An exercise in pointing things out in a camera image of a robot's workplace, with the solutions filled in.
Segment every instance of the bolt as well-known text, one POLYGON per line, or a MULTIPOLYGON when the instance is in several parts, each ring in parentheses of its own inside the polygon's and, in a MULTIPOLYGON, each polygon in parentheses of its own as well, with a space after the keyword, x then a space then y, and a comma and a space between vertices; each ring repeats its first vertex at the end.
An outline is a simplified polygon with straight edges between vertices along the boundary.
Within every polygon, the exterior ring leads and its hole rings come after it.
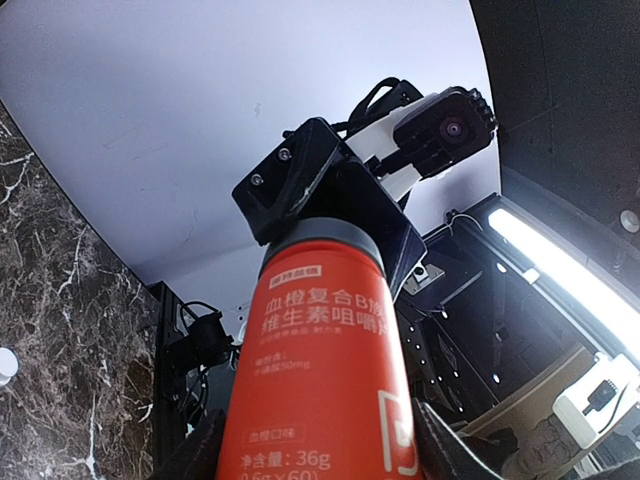
POLYGON ((264 180, 262 179, 262 176, 260 176, 259 173, 254 173, 253 175, 251 175, 251 185, 253 185, 254 187, 259 187, 263 183, 264 183, 264 180))
POLYGON ((291 152, 288 148, 281 148, 278 150, 278 160, 281 162, 288 162, 291 160, 291 152))

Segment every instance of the tube light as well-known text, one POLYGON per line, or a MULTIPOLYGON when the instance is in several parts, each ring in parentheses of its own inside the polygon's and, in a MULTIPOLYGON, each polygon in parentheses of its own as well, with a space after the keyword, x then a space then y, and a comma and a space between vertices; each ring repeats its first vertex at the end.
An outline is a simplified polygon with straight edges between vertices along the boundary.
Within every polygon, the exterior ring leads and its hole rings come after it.
POLYGON ((489 225, 589 310, 640 360, 638 311, 584 265, 506 210, 492 212, 489 225))

